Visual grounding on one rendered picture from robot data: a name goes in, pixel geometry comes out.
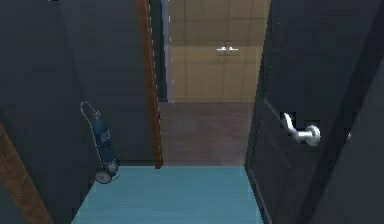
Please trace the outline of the blue cylinder on wheeled cart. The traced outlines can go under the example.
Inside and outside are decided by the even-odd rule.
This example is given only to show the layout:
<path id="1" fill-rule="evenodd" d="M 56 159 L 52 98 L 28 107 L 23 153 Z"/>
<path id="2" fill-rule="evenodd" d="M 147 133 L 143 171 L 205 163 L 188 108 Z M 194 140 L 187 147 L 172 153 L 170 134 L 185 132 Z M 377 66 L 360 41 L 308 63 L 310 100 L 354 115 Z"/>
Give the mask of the blue cylinder on wheeled cart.
<path id="1" fill-rule="evenodd" d="M 109 184 L 118 178 L 119 161 L 115 155 L 111 132 L 100 111 L 89 102 L 80 103 L 80 111 L 89 124 L 101 169 L 95 174 L 100 184 Z"/>

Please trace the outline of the dark room door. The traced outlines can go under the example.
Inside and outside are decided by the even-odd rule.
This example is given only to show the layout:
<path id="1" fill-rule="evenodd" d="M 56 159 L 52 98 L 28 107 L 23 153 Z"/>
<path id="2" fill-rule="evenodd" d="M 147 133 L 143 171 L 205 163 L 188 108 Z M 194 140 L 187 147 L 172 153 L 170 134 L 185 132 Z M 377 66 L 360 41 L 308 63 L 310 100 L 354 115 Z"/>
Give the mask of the dark room door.
<path id="1" fill-rule="evenodd" d="M 383 58 L 384 0 L 271 0 L 245 159 L 264 224 L 310 224 Z"/>

